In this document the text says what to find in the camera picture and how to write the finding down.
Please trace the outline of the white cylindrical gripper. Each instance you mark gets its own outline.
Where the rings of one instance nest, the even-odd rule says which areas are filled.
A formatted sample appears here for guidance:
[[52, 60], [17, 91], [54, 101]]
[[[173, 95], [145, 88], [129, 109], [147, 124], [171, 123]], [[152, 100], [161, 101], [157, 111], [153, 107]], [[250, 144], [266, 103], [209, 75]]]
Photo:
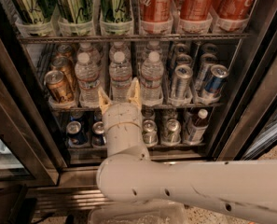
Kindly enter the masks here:
[[103, 115], [107, 156], [125, 153], [148, 159], [149, 152], [142, 136], [142, 100], [138, 78], [132, 80], [127, 92], [128, 103], [112, 104], [103, 88], [98, 90], [98, 97]]

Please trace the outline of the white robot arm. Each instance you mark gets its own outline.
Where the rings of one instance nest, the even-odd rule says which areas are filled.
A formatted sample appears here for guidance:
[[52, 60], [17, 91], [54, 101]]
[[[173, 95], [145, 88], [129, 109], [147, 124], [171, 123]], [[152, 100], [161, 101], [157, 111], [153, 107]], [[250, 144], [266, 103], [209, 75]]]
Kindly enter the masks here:
[[107, 158], [96, 183], [115, 202], [166, 199], [259, 224], [277, 224], [277, 160], [150, 160], [142, 136], [142, 102], [137, 79], [124, 103], [114, 103], [98, 90]]

